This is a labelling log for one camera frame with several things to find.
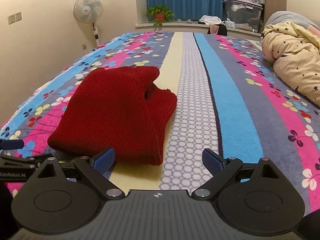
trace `electric fan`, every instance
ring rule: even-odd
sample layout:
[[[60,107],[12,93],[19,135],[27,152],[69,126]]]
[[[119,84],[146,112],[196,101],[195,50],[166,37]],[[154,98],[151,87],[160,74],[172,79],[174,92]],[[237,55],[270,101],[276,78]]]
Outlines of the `electric fan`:
[[[73,9],[73,14],[77,20],[83,23],[92,24],[92,30],[97,46],[99,46],[99,36],[96,21],[103,13],[101,0],[77,0]]]

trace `electrical outlet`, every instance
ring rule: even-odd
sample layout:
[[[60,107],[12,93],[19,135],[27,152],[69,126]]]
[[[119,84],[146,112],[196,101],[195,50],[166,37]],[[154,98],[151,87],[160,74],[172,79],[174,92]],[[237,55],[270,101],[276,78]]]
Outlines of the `electrical outlet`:
[[[16,15],[15,14],[8,16],[8,23],[9,24],[15,23],[15,22],[16,22]]]
[[[22,20],[21,12],[16,13],[16,22]]]

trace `folded red garment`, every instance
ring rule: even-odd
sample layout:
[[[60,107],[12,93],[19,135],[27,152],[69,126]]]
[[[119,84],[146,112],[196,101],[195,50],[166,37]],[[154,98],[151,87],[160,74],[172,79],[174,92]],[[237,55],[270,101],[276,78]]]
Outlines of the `folded red garment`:
[[[177,97],[153,84],[159,74],[153,66],[92,71],[70,99],[48,145],[87,156],[113,147],[118,162],[162,164],[165,127]]]

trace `silver screw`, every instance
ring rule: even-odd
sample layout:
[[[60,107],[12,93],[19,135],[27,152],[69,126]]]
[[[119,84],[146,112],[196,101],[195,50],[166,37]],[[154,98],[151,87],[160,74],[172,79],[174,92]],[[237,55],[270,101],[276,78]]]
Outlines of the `silver screw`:
[[[107,195],[109,197],[119,197],[122,194],[122,191],[119,190],[118,188],[111,188],[107,190]]]
[[[207,190],[207,189],[204,189],[204,188],[197,189],[195,191],[195,195],[198,196],[198,197],[207,197],[207,196],[210,195],[210,191]]]

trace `fan pole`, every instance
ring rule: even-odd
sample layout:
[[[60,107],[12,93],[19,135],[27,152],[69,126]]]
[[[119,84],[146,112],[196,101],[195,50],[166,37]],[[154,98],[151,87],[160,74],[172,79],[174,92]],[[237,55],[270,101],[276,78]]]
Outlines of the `fan pole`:
[[[98,47],[98,46],[100,46],[100,43],[99,43],[99,33],[98,33],[96,23],[92,23],[92,31],[93,31],[93,35],[94,35],[94,38],[96,40],[97,47]]]

